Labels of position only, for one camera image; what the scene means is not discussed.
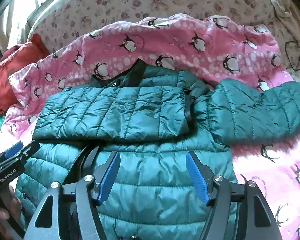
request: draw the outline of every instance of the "human hand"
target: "human hand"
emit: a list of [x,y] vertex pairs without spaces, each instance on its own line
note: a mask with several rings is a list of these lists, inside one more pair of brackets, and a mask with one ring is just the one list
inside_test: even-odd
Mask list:
[[[18,220],[20,218],[21,201],[14,196],[14,189],[10,185],[9,185],[9,191],[11,196],[10,207],[9,207],[10,212],[13,215],[13,217],[16,220]],[[5,209],[0,208],[0,220],[7,220],[9,219],[9,217],[10,217],[9,213]],[[9,232],[7,232],[7,230],[4,228],[1,222],[0,222],[0,232],[6,239],[8,240],[13,239],[12,236],[9,234]]]

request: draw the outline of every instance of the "blue gripper pad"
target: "blue gripper pad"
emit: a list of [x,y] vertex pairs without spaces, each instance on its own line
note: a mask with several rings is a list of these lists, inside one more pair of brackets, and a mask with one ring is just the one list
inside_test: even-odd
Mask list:
[[186,156],[186,167],[198,198],[207,205],[210,201],[208,186],[190,153]]
[[113,158],[105,176],[100,183],[100,192],[98,196],[98,205],[101,206],[104,201],[106,201],[110,195],[115,178],[117,177],[120,168],[120,154],[117,152]]
[[12,156],[16,155],[18,151],[20,151],[23,148],[23,143],[21,141],[18,141],[15,145],[11,146],[8,150],[6,150],[6,153],[4,156],[8,159]]

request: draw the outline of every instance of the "pillow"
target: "pillow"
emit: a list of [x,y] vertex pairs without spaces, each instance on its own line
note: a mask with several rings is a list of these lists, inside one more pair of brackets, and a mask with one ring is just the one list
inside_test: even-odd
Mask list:
[[4,114],[10,106],[18,103],[10,86],[9,76],[25,66],[47,57],[49,54],[50,52],[42,43],[40,35],[35,33],[29,42],[22,45],[0,63],[0,114]]

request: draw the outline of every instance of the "black cable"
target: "black cable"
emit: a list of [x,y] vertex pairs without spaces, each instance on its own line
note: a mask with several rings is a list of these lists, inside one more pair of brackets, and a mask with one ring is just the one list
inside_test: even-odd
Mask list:
[[289,55],[288,55],[288,52],[287,52],[287,45],[288,45],[289,43],[295,43],[295,44],[299,47],[299,49],[300,49],[300,45],[299,45],[296,41],[287,41],[287,42],[285,43],[285,45],[284,45],[284,50],[285,50],[285,52],[286,52],[286,55],[287,55],[287,58],[288,58],[288,60],[289,60],[289,63],[290,63],[291,68],[292,68],[294,71],[298,71],[298,70],[300,70],[300,68],[299,68],[299,69],[294,69],[294,68],[293,68],[293,66],[292,66],[292,64],[291,64],[291,61],[290,61],[290,58],[289,58]]

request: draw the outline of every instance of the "jacket label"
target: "jacket label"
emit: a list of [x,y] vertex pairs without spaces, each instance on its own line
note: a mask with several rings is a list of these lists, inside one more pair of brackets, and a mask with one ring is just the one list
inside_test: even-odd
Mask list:
[[112,82],[108,85],[108,87],[109,87],[109,88],[117,87],[117,86],[119,86],[119,84],[120,84],[120,82],[119,82],[119,80],[117,79],[117,80],[112,81]]

